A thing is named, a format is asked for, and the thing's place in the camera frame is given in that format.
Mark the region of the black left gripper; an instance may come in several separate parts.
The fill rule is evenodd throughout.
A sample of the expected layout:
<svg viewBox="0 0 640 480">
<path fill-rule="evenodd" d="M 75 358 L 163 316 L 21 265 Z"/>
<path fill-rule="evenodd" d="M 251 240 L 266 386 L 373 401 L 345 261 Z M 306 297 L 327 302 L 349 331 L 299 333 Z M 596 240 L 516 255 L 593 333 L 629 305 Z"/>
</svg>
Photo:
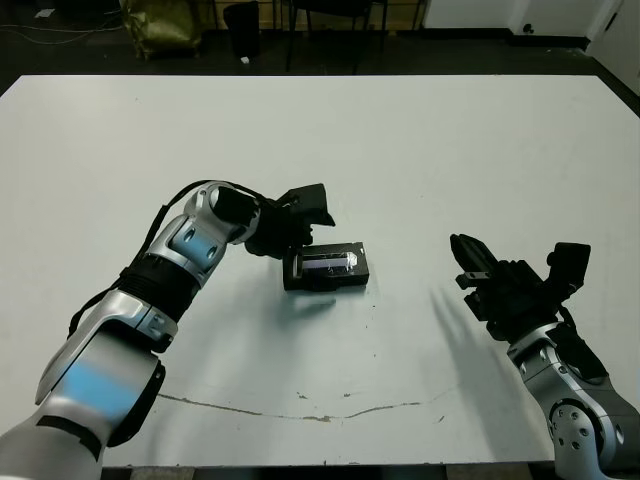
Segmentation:
<svg viewBox="0 0 640 480">
<path fill-rule="evenodd" d="M 259 220 L 255 232 L 244 242 L 248 253 L 282 259 L 283 286 L 285 290 L 302 290 L 302 249 L 313 244 L 313 229 L 297 225 L 287 207 L 274 201 L 260 205 Z"/>
</svg>

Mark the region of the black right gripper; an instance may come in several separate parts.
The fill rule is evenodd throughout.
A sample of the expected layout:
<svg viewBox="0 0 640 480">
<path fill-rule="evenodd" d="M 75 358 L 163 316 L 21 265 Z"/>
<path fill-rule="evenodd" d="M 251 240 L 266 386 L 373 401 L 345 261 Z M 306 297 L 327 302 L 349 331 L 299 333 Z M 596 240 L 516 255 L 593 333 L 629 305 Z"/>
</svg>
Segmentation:
<svg viewBox="0 0 640 480">
<path fill-rule="evenodd" d="M 493 339 L 513 344 L 557 321 L 566 291 L 541 279 L 525 261 L 498 261 L 482 241 L 465 234 L 453 234 L 450 246 L 464 270 L 456 283 L 471 291 L 464 301 Z"/>
</svg>

